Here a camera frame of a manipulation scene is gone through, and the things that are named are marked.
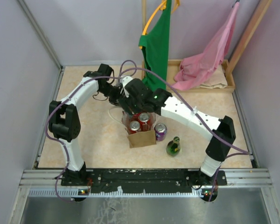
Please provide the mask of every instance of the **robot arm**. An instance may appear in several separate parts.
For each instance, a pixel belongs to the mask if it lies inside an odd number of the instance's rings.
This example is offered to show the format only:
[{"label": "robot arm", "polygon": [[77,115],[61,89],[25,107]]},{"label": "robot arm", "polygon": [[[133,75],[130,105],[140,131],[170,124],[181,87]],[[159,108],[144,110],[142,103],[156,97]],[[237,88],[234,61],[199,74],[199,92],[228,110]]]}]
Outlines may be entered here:
[{"label": "robot arm", "polygon": [[68,170],[78,172],[85,166],[77,141],[81,129],[77,112],[90,96],[99,91],[109,97],[111,104],[121,106],[129,114],[142,111],[155,112],[199,132],[210,142],[200,170],[207,176],[213,176],[216,169],[225,160],[230,148],[213,137],[197,118],[196,114],[200,115],[211,130],[231,144],[235,140],[232,119],[227,116],[224,119],[215,118],[196,109],[191,111],[171,93],[162,89],[152,92],[141,80],[133,79],[130,76],[122,78],[119,86],[112,86],[107,82],[106,78],[92,80],[84,84],[92,77],[110,76],[111,71],[112,69],[108,65],[103,64],[101,64],[97,72],[88,71],[81,83],[68,96],[59,102],[52,101],[50,104],[49,113],[52,113],[60,103],[69,99],[49,121],[49,130],[54,134],[55,138],[58,138],[66,145],[69,151],[70,164]]}]

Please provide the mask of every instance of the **black mounting plate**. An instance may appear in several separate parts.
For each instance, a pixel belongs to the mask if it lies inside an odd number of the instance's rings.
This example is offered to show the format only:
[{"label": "black mounting plate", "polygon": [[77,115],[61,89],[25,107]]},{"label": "black mounting plate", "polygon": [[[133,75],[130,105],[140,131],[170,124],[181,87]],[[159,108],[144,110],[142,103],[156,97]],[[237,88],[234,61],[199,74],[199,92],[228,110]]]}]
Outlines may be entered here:
[{"label": "black mounting plate", "polygon": [[[197,181],[201,172],[197,169],[86,169],[86,178],[69,183],[62,178],[62,186],[87,186],[92,182],[91,193],[114,192],[121,186],[123,193],[191,193],[192,185],[212,185],[213,179]],[[227,185],[225,172],[220,170],[217,175],[218,185]]]}]

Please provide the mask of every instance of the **white wall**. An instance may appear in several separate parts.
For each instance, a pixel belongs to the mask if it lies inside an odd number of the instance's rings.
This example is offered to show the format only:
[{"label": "white wall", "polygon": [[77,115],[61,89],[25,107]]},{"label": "white wall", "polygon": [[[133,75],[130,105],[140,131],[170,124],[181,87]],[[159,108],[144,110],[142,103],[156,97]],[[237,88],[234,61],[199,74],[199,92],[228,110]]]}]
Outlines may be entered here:
[{"label": "white wall", "polygon": [[[258,1],[240,1],[230,52]],[[116,63],[126,59],[143,60],[138,48],[142,33],[141,0],[25,2],[62,65],[87,65],[102,60]],[[160,3],[161,0],[147,0],[147,19]],[[225,22],[234,3],[235,0],[181,0],[181,6],[171,17],[169,58],[184,58],[201,53]]]},{"label": "white wall", "polygon": [[0,224],[32,168],[58,68],[15,0],[0,0]]},{"label": "white wall", "polygon": [[273,0],[233,75],[259,163],[280,200],[280,0]]}]

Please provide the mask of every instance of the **pink towel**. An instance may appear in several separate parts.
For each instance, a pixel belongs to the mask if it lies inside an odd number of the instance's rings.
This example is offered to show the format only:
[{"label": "pink towel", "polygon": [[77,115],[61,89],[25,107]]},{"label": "pink towel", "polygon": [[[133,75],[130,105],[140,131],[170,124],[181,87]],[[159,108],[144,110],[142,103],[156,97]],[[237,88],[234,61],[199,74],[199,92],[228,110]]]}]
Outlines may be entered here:
[{"label": "pink towel", "polygon": [[188,90],[199,86],[210,78],[218,65],[222,64],[230,46],[238,7],[237,2],[229,14],[228,20],[211,39],[203,53],[182,60],[180,71],[174,77],[176,81],[173,85],[174,88]]}]

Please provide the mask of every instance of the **green cloth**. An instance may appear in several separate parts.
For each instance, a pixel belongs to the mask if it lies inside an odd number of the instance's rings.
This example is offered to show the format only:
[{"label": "green cloth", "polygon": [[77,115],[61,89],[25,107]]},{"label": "green cloth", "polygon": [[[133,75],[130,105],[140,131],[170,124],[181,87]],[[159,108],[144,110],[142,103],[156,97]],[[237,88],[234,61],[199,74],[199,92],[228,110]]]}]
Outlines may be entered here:
[{"label": "green cloth", "polygon": [[[155,72],[164,80],[167,77],[168,67],[171,2],[172,0],[167,0],[166,9],[163,10],[154,28],[149,34],[142,35],[139,40],[139,46],[142,46],[145,68]],[[146,72],[142,81],[152,91],[157,88],[166,89],[166,85],[150,73]]]}]

